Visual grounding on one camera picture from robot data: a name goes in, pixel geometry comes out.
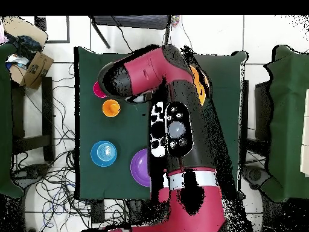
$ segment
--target green table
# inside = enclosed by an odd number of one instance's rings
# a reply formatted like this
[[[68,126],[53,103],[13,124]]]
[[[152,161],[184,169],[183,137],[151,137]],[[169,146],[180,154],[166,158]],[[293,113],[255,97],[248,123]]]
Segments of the green table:
[[[148,199],[150,189],[139,185],[130,173],[134,154],[148,144],[148,103],[131,105],[118,101],[120,113],[108,118],[102,113],[106,99],[94,95],[92,87],[100,69],[126,54],[95,54],[78,48],[80,78],[80,199]],[[213,84],[214,101],[232,159],[237,180],[238,111],[240,104],[240,64],[245,52],[233,56],[196,56]],[[100,141],[113,143],[118,151],[110,167],[96,166],[90,156]]]
[[[280,45],[274,61],[266,65],[270,77],[273,118],[271,144],[266,169],[272,177],[261,190],[273,201],[309,199],[309,178],[300,172],[305,96],[309,88],[309,54]]]
[[[10,170],[12,161],[13,117],[11,102],[11,78],[5,66],[7,58],[16,52],[14,45],[4,43],[0,45],[0,194],[12,198],[24,195],[21,188],[11,181]]]

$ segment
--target cardboard box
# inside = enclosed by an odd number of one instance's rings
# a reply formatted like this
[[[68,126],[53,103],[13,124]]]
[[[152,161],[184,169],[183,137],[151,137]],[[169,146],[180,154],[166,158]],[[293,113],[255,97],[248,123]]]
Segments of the cardboard box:
[[[12,65],[10,68],[11,78],[20,86],[38,89],[54,60],[43,53],[36,53],[27,70]]]
[[[29,36],[42,46],[45,45],[48,35],[33,24],[20,17],[7,16],[4,18],[4,30],[14,36]],[[36,53],[27,70],[12,65],[10,68],[11,78],[21,86],[37,89],[42,83],[42,77],[46,76],[54,60],[43,53]]]

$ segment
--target orange cup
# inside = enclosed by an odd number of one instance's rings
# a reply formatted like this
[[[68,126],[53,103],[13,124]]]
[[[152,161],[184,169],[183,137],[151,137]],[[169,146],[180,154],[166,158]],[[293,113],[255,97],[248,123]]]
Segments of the orange cup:
[[[106,100],[103,103],[102,110],[107,117],[116,117],[120,112],[120,105],[115,100]]]

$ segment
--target blue bowl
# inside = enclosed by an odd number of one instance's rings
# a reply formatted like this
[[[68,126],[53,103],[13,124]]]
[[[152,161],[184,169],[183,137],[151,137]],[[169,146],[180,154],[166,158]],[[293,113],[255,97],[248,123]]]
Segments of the blue bowl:
[[[112,165],[116,158],[116,147],[109,141],[99,141],[91,149],[91,159],[100,167]]]

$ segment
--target pink cup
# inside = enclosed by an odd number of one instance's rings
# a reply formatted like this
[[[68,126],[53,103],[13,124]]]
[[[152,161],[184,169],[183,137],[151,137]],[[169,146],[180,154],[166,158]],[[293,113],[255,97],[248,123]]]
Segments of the pink cup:
[[[94,84],[94,94],[99,97],[99,98],[105,98],[107,97],[107,95],[102,92],[100,86],[99,86],[99,83],[96,81],[95,84]]]

